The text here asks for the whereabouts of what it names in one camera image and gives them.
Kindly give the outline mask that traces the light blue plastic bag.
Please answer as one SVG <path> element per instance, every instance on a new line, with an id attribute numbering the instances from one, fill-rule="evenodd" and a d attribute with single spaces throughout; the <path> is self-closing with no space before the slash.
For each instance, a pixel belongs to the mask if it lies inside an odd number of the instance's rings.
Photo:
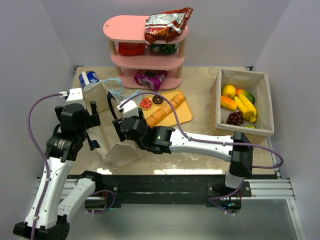
<path id="1" fill-rule="evenodd" d="M 123 96 L 124 86 L 122 80 L 118 77 L 111 77 L 100 80 L 100 84 L 119 103 L 122 102 L 126 97 Z"/>

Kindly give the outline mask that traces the beige canvas tote bag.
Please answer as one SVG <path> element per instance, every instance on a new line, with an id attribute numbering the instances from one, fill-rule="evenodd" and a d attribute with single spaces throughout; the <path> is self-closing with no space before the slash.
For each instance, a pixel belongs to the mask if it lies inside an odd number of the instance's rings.
<path id="1" fill-rule="evenodd" d="M 142 158 L 141 150 L 131 140 L 120 142 L 112 121 L 114 120 L 107 102 L 107 91 L 102 87 L 100 81 L 92 86 L 87 86 L 83 90 L 83 98 L 86 106 L 90 110 L 90 102 L 95 101 L 100 118 L 100 126 L 90 129 L 94 132 L 99 142 L 97 148 L 102 159 L 115 169 L 123 167 Z M 116 112 L 117 106 L 121 102 L 113 102 L 113 109 Z"/>

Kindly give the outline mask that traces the purple snack packet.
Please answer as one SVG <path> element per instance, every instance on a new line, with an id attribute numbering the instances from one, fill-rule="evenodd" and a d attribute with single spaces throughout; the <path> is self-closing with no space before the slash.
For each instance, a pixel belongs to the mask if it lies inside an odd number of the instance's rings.
<path id="1" fill-rule="evenodd" d="M 147 70 L 140 69 L 136 72 L 134 81 L 142 87 L 157 92 L 167 78 L 166 70 Z"/>

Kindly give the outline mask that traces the red snack packet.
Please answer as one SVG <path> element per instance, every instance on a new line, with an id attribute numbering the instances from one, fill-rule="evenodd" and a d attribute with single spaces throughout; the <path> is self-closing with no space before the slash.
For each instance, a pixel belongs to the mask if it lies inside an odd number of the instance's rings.
<path id="1" fill-rule="evenodd" d="M 143 55 L 145 51 L 144 43 L 119 42 L 118 53 L 121 56 L 132 57 Z"/>

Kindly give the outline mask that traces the red-brown chip bag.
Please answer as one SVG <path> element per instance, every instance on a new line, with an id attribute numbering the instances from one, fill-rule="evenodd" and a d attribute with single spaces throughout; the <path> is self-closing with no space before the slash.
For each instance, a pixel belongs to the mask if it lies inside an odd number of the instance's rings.
<path id="1" fill-rule="evenodd" d="M 194 9 L 185 7 L 151 15 L 145 21 L 144 39 L 147 46 L 156 41 L 172 41 L 185 30 Z"/>

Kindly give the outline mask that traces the orange yellow mango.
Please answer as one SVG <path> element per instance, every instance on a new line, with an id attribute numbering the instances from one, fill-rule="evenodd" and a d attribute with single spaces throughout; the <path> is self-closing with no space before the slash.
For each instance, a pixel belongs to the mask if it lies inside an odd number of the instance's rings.
<path id="1" fill-rule="evenodd" d="M 224 95 L 220 97 L 220 106 L 230 111 L 235 111 L 238 108 L 236 102 L 233 99 Z"/>

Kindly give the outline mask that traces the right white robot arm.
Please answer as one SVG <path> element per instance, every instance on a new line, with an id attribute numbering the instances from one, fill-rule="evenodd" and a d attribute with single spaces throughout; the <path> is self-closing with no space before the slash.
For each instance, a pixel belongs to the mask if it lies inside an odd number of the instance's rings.
<path id="1" fill-rule="evenodd" d="M 134 141 L 141 150 L 156 155 L 191 153 L 229 162 L 225 186 L 231 189 L 238 188 L 244 179 L 252 176 L 253 148 L 242 132 L 212 136 L 185 132 L 181 126 L 150 127 L 133 99 L 131 96 L 110 109 L 112 113 L 122 114 L 112 122 L 120 141 Z"/>

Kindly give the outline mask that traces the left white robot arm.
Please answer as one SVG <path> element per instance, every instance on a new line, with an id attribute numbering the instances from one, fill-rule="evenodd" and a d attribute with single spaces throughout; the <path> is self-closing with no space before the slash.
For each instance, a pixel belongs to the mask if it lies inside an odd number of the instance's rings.
<path id="1" fill-rule="evenodd" d="M 85 200 L 103 186 L 102 176 L 84 171 L 78 186 L 61 200 L 65 182 L 84 141 L 90 141 L 88 129 L 100 126 L 97 105 L 90 103 L 89 112 L 80 103 L 57 106 L 59 125 L 46 143 L 45 167 L 31 210 L 17 223 L 13 234 L 28 240 L 65 240 L 70 222 Z"/>

